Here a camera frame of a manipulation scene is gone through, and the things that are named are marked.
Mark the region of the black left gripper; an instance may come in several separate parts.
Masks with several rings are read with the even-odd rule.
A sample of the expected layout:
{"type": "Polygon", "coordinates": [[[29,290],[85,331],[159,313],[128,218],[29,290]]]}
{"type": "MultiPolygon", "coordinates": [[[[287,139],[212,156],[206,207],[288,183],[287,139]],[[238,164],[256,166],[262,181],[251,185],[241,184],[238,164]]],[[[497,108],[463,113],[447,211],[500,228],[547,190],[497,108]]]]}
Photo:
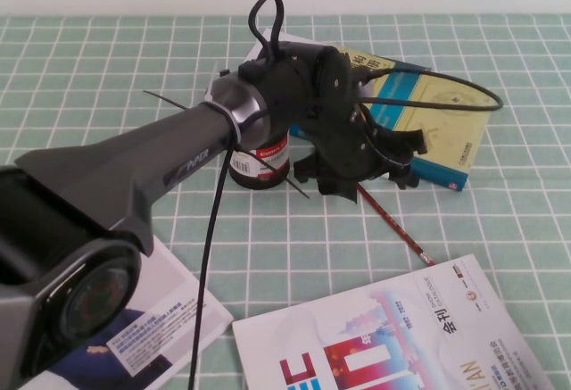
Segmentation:
{"type": "Polygon", "coordinates": [[[422,129],[374,129],[370,111],[362,103],[310,104],[307,138],[313,149],[294,162],[294,177],[301,183],[316,181],[322,195],[357,203],[361,181],[377,177],[380,170],[410,170],[414,154],[427,153],[422,129]]]}

